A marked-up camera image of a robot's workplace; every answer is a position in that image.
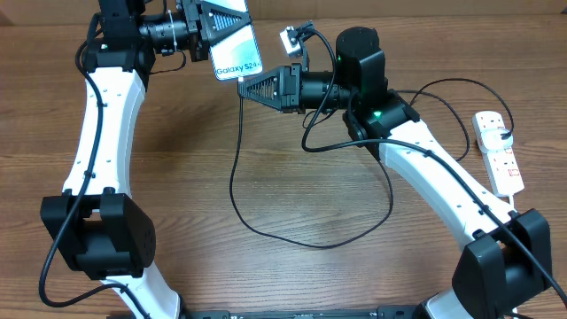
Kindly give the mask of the Galaxy smartphone blue screen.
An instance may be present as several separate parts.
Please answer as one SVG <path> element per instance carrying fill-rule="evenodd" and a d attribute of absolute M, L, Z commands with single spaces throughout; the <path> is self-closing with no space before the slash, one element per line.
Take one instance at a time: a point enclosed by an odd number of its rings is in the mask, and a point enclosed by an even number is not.
<path fill-rule="evenodd" d="M 205 1 L 203 5 L 249 13 L 245 0 L 212 0 Z M 263 69 L 252 24 L 241 28 L 215 46 L 210 46 L 210 55 L 215 76 L 219 81 L 260 74 Z"/>

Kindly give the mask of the white power strip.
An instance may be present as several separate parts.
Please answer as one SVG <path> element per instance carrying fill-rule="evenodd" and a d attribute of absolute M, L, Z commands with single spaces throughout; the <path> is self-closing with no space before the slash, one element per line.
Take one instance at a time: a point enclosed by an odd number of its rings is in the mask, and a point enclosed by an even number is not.
<path fill-rule="evenodd" d="M 476 113 L 472 117 L 472 124 L 478 148 L 481 131 L 490 128 L 505 128 L 502 116 L 493 111 Z M 512 146 L 505 150 L 482 153 L 482 156 L 495 196 L 512 197 L 524 189 L 524 182 Z"/>

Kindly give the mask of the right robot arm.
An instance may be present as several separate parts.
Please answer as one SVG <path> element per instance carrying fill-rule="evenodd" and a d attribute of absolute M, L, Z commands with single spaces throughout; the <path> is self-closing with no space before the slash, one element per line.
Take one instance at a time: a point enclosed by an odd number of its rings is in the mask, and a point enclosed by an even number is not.
<path fill-rule="evenodd" d="M 377 31 L 351 27 L 329 44 L 332 68 L 280 66 L 238 84 L 239 96 L 282 113 L 339 110 L 349 144 L 394 170 L 450 229 L 461 257 L 448 290 L 414 306 L 381 306 L 380 318 L 503 318 L 557 289 L 550 228 L 478 183 L 437 142 L 411 102 L 391 89 Z"/>

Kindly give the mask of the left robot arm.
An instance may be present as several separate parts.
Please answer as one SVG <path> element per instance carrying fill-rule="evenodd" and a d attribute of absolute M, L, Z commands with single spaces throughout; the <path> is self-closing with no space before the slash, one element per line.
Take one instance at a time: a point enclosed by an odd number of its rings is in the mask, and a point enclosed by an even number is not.
<path fill-rule="evenodd" d="M 62 192 L 43 199 L 40 216 L 73 271 L 112 290 L 133 318 L 186 318 L 182 297 L 155 263 L 151 218 L 134 202 L 130 160 L 139 109 L 158 55 L 212 60 L 217 79 L 261 71 L 244 1 L 180 1 L 147 14 L 143 1 L 103 1 L 78 48 L 86 108 L 74 163 Z"/>

